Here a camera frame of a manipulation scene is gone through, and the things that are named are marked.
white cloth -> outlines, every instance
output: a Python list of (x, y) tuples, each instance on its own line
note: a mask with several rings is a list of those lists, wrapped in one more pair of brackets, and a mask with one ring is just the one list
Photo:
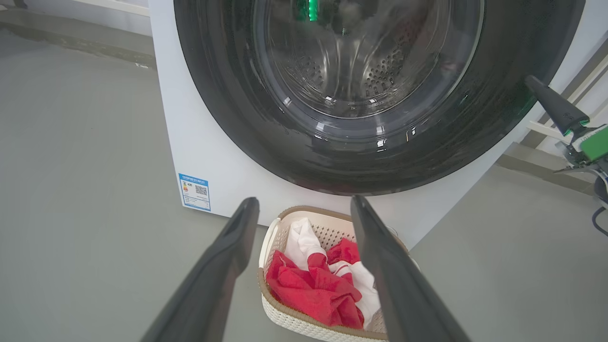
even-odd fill
[(308, 257), (314, 253), (327, 256), (319, 239), (314, 235), (313, 227), (307, 217), (291, 223), (285, 256), (294, 262), (299, 269), (308, 271)]
[[(314, 235), (310, 220), (305, 217), (292, 222), (285, 247), (285, 256), (291, 259), (299, 269), (308, 271), (308, 257), (314, 253), (327, 256), (319, 239)], [(374, 288), (374, 276), (361, 261), (352, 265), (346, 261), (338, 261), (329, 265), (329, 269), (339, 277), (352, 273), (353, 285), (361, 293), (361, 300), (354, 304), (363, 314), (363, 329), (367, 329), (372, 316), (380, 309), (380, 298), (378, 291)]]

gray floor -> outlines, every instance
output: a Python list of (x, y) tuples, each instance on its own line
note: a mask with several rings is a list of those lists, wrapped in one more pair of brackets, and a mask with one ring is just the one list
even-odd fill
[[(0, 340), (138, 340), (226, 219), (180, 205), (153, 70), (0, 46)], [(495, 167), (412, 254), (474, 341), (607, 340), (595, 206)], [(311, 340), (265, 317), (255, 262), (224, 336), (249, 340)]]

sticker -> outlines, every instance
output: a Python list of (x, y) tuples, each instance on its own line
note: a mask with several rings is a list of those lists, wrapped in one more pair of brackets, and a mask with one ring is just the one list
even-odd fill
[(206, 180), (194, 178), (179, 174), (180, 187), (182, 188), (182, 197), (184, 205), (211, 211), (209, 204), (209, 183)]

red towel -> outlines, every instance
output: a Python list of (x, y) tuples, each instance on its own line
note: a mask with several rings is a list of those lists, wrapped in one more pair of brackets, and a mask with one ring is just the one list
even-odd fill
[[(331, 263), (360, 261), (357, 244), (346, 239), (327, 253)], [(300, 270), (283, 253), (275, 251), (266, 282), (281, 303), (321, 323), (363, 329), (363, 314), (354, 304), (361, 299), (361, 293), (353, 286), (352, 274), (332, 274), (321, 253), (308, 257), (308, 269)]]

washing machine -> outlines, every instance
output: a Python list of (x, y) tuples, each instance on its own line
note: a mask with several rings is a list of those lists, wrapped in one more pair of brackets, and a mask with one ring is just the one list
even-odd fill
[(188, 208), (259, 224), (368, 197), (414, 246), (601, 41), (602, 0), (150, 0)]

